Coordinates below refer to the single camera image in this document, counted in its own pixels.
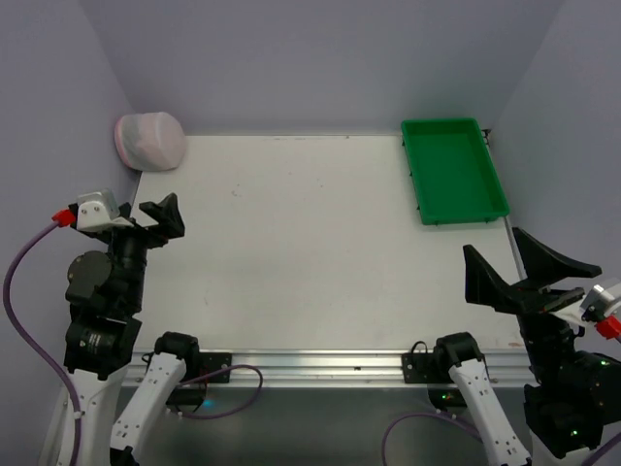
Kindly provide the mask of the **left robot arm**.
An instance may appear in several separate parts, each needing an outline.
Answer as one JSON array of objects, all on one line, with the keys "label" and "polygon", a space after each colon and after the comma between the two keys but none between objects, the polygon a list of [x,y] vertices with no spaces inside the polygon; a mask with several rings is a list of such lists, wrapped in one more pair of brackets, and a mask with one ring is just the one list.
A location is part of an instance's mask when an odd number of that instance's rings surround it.
[{"label": "left robot arm", "polygon": [[149,250],[183,237],[178,197],[168,194],[139,209],[153,219],[140,225],[128,204],[107,190],[82,195],[60,213],[62,223],[106,245],[77,256],[67,272],[70,324],[62,375],[70,406],[63,421],[58,465],[136,465],[165,403],[198,356],[198,341],[167,332],[160,337],[134,396],[116,405],[141,329]]}]

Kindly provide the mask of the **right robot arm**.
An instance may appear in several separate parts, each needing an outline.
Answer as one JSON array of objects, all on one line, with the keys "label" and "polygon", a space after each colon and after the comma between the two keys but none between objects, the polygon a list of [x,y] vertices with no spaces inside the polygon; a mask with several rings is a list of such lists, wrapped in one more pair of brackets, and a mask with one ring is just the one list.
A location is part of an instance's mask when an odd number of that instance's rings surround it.
[{"label": "right robot arm", "polygon": [[491,465],[593,465],[619,446],[602,440],[620,420],[620,362],[576,349],[573,328],[593,327],[620,338],[620,282],[557,289],[568,278],[593,279],[601,268],[571,259],[521,228],[512,234],[525,271],[509,284],[471,245],[463,247],[468,303],[515,316],[536,384],[524,387],[524,414],[533,448],[517,439],[491,386],[486,360],[468,332],[441,337],[438,369],[458,387]]}]

